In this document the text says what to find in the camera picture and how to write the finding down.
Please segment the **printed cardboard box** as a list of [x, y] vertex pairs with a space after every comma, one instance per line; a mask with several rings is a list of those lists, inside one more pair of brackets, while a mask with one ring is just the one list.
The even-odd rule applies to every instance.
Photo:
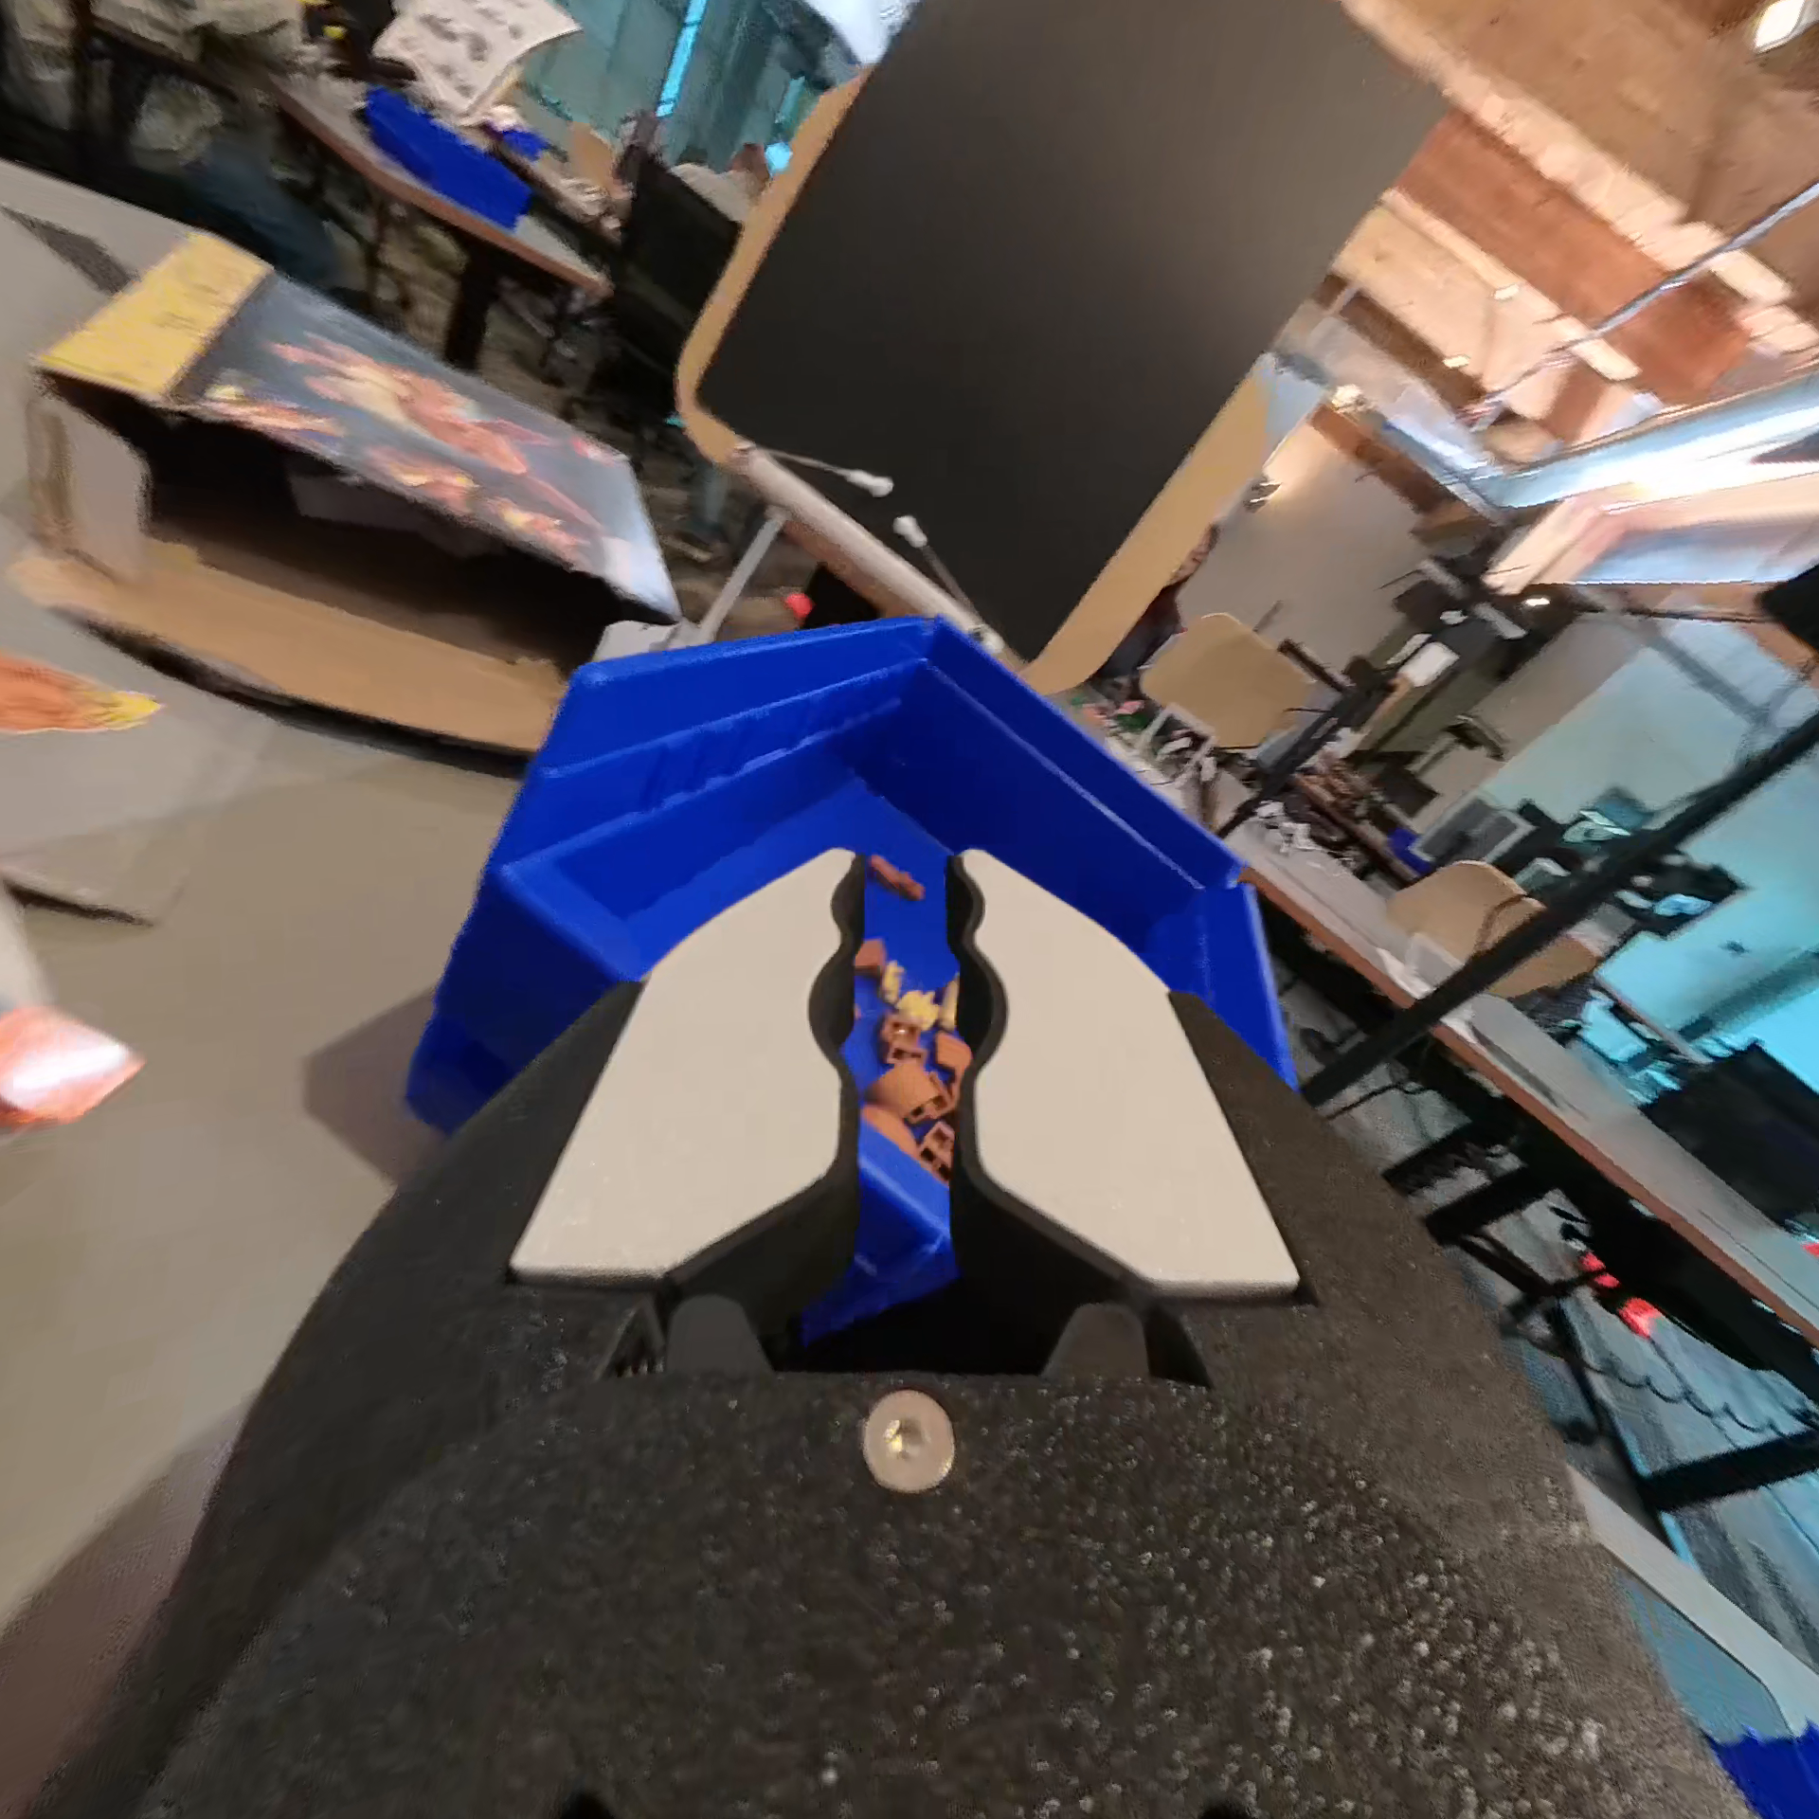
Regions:
[[538, 749], [681, 599], [632, 464], [215, 238], [22, 361], [21, 589], [270, 705]]

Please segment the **white sign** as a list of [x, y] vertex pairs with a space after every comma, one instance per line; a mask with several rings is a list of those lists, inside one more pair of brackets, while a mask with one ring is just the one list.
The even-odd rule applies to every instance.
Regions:
[[377, 32], [372, 60], [410, 71], [419, 104], [471, 126], [520, 79], [520, 66], [584, 25], [552, 0], [410, 0]]

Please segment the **small blue bin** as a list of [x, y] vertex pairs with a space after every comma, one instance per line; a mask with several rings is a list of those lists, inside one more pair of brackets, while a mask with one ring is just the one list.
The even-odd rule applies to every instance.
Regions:
[[508, 167], [491, 148], [471, 146], [410, 96], [366, 86], [361, 126], [387, 161], [395, 161], [419, 188], [438, 195], [443, 201], [500, 231], [515, 231], [531, 214], [531, 183], [515, 167]]

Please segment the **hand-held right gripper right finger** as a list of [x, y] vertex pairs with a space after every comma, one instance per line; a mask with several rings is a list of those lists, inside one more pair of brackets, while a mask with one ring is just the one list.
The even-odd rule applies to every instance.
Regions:
[[956, 1255], [1027, 1235], [1150, 1303], [1284, 1303], [1296, 1259], [1191, 1047], [1203, 1002], [983, 848], [956, 852]]

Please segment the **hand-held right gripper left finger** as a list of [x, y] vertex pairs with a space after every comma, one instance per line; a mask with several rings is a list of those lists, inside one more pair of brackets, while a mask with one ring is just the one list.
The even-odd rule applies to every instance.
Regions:
[[669, 946], [511, 1250], [524, 1283], [827, 1295], [859, 1230], [862, 858], [827, 848]]

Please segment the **pile of small toy bricks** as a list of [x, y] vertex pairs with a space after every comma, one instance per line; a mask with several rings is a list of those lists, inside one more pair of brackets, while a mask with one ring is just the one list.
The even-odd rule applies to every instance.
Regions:
[[853, 949], [859, 1120], [901, 1161], [948, 1182], [956, 1120], [968, 1078], [962, 1034], [962, 959], [945, 942], [945, 881], [898, 852], [862, 858], [862, 931]]

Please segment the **black office chair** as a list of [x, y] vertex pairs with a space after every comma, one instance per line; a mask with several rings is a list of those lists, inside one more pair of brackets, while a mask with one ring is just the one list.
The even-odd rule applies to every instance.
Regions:
[[607, 414], [652, 446], [675, 414], [681, 351], [704, 316], [741, 224], [681, 167], [643, 166], [632, 188], [611, 293], [602, 316], [599, 392]]

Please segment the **person's left hand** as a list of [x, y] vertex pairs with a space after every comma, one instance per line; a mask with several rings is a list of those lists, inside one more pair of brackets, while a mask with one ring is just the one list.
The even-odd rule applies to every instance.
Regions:
[[0, 1019], [0, 1133], [73, 1123], [141, 1071], [141, 1053], [57, 1008]]

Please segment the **stack of blue plastic bins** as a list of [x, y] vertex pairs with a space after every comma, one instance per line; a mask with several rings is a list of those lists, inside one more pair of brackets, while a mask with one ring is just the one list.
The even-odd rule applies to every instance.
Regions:
[[[1114, 931], [1173, 992], [1203, 1002], [1187, 1014], [1191, 1047], [1228, 1130], [1215, 1027], [1293, 1088], [1238, 858], [956, 632], [871, 621], [599, 659], [574, 674], [449, 949], [406, 1088], [410, 1110], [438, 1130], [466, 1123], [595, 1008], [607, 1008], [611, 1047], [629, 992], [669, 946], [827, 848], [929, 868], [945, 881], [948, 949], [962, 931], [956, 852], [1000, 852]], [[599, 1071], [602, 1063], [584, 1063], [580, 1110]], [[580, 1110], [558, 1115], [553, 1160]], [[1244, 1155], [1244, 1161], [1302, 1276], [1284, 1310], [1310, 1303], [1276, 1185], [1263, 1160]], [[552, 1172], [553, 1161], [536, 1161], [531, 1212]], [[945, 1185], [929, 1182], [862, 1120], [853, 1259], [834, 1287], [675, 1295], [632, 1283], [632, 1295], [669, 1310], [722, 1300], [778, 1346], [871, 1322], [956, 1279], [1000, 1322], [1042, 1335], [1092, 1303], [1126, 1303], [1150, 1322], [1187, 1310], [1244, 1310], [1150, 1303], [1100, 1279], [1085, 1283], [1069, 1265], [1042, 1259], [1027, 1235], [987, 1238], [977, 1259], [956, 1255], [956, 1170]]]

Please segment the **printed instruction booklet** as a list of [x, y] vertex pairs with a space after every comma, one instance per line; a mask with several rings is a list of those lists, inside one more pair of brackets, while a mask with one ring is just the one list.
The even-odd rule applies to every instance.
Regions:
[[215, 810], [261, 780], [270, 733], [263, 716], [109, 645], [3, 645], [3, 886], [87, 917], [160, 920], [181, 898]]

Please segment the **black board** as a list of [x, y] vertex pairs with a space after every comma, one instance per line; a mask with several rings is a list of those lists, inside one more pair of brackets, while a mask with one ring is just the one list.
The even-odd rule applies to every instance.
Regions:
[[818, 459], [781, 466], [800, 632], [921, 614], [913, 515], [1027, 686], [1100, 669], [1309, 414], [1263, 357], [1444, 111], [1351, 6], [913, 6], [807, 118], [675, 372], [751, 494]]

